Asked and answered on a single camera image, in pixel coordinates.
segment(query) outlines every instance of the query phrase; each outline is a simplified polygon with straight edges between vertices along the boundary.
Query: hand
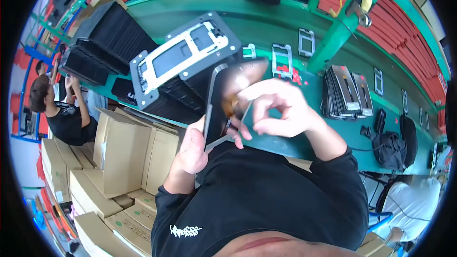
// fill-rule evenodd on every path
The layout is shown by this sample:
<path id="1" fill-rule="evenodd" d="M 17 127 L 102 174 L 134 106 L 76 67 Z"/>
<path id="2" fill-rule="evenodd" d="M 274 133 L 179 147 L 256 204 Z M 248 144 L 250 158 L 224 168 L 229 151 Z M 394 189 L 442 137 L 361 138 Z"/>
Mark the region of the hand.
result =
<path id="1" fill-rule="evenodd" d="M 71 77 L 65 77 L 65 89 L 69 90 L 71 89 L 72 81 Z"/>
<path id="2" fill-rule="evenodd" d="M 206 152 L 203 151 L 205 148 L 205 138 L 203 137 L 204 125 L 205 116 L 187 127 L 181 147 L 176 155 L 176 161 L 179 164 L 179 168 L 189 174 L 200 172 L 208 163 L 208 153 L 211 150 Z M 252 136 L 249 134 L 248 128 L 245 125 L 242 124 L 239 129 L 245 139 L 252 139 Z M 243 149 L 240 134 L 237 132 L 231 134 L 232 138 L 235 139 L 235 145 L 239 149 Z"/>
<path id="3" fill-rule="evenodd" d="M 79 89 L 79 79 L 77 77 L 71 76 L 71 86 L 73 88 L 73 91 Z"/>
<path id="4" fill-rule="evenodd" d="M 252 128 L 259 135 L 294 137 L 317 127 L 319 115 L 308 106 L 302 91 L 280 79 L 255 83 L 243 89 L 238 97 L 254 100 Z M 281 119 L 269 117 L 270 109 L 279 110 Z"/>

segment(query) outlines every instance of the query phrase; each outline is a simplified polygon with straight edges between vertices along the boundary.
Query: white shirt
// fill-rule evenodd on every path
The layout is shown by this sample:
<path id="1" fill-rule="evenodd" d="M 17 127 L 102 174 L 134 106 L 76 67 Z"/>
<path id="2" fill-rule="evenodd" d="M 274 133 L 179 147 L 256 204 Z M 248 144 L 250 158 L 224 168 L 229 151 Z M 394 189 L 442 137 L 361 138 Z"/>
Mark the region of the white shirt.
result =
<path id="1" fill-rule="evenodd" d="M 415 239 L 430 223 L 426 220 L 431 220 L 438 206 L 440 190 L 441 184 L 436 178 L 423 180 L 420 187 L 411 187 L 402 182 L 393 184 L 382 208 L 382 212 L 392 212 L 393 218 L 373 232 L 386 239 L 390 231 L 398 227 L 403 230 L 400 241 L 407 242 Z"/>
<path id="2" fill-rule="evenodd" d="M 49 79 L 51 79 L 51 77 L 52 77 L 51 72 L 47 72 L 47 73 L 45 73 L 45 75 L 47 77 L 49 77 Z M 59 101 L 59 95 L 60 95 L 59 83 L 54 83 L 53 89 L 54 89 L 54 101 Z"/>

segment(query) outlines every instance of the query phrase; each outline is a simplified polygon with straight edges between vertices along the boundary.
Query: black t-shirt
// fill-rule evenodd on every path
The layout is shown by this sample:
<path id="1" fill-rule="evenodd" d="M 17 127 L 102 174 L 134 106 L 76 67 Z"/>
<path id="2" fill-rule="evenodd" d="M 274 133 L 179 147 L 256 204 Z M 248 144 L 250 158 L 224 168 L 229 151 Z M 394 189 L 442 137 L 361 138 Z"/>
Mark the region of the black t-shirt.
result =
<path id="1" fill-rule="evenodd" d="M 355 250 L 368 227 L 368 198 L 350 150 L 310 170 L 280 155 L 225 142 L 213 149 L 189 195 L 159 187 L 152 256 L 213 256 L 232 239 L 280 231 Z"/>
<path id="2" fill-rule="evenodd" d="M 46 117 L 49 128 L 54 136 L 64 143 L 81 146 L 95 138 L 97 121 L 92 116 L 90 123 L 81 128 L 82 118 L 79 107 L 55 101 L 55 106 L 60 107 L 59 112 L 53 117 Z"/>

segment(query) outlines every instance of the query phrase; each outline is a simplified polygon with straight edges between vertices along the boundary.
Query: white graphic print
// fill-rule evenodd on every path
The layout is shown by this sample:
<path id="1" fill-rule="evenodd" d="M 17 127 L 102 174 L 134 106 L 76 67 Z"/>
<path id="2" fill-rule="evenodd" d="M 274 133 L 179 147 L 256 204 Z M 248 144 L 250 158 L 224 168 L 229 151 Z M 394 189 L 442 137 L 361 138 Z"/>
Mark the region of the white graphic print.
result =
<path id="1" fill-rule="evenodd" d="M 174 234 L 174 237 L 181 237 L 183 236 L 184 238 L 188 236 L 197 236 L 198 231 L 202 229 L 201 227 L 199 228 L 198 226 L 186 226 L 184 229 L 179 229 L 176 226 L 171 227 L 170 224 L 170 234 Z"/>

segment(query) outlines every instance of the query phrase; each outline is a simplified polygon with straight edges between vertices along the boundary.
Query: black hair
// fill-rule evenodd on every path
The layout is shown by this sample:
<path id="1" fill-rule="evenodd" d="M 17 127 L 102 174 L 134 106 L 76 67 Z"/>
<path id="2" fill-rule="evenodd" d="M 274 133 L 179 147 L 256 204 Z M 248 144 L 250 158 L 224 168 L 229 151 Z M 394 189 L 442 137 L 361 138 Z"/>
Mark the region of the black hair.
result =
<path id="1" fill-rule="evenodd" d="M 43 63 L 42 60 L 39 60 L 37 62 L 37 65 L 35 66 L 35 71 L 37 72 L 37 75 L 39 75 L 39 71 L 41 70 L 41 64 Z"/>
<path id="2" fill-rule="evenodd" d="M 33 81 L 30 87 L 29 106 L 33 112 L 44 112 L 46 105 L 44 98 L 48 95 L 49 78 L 41 75 Z"/>

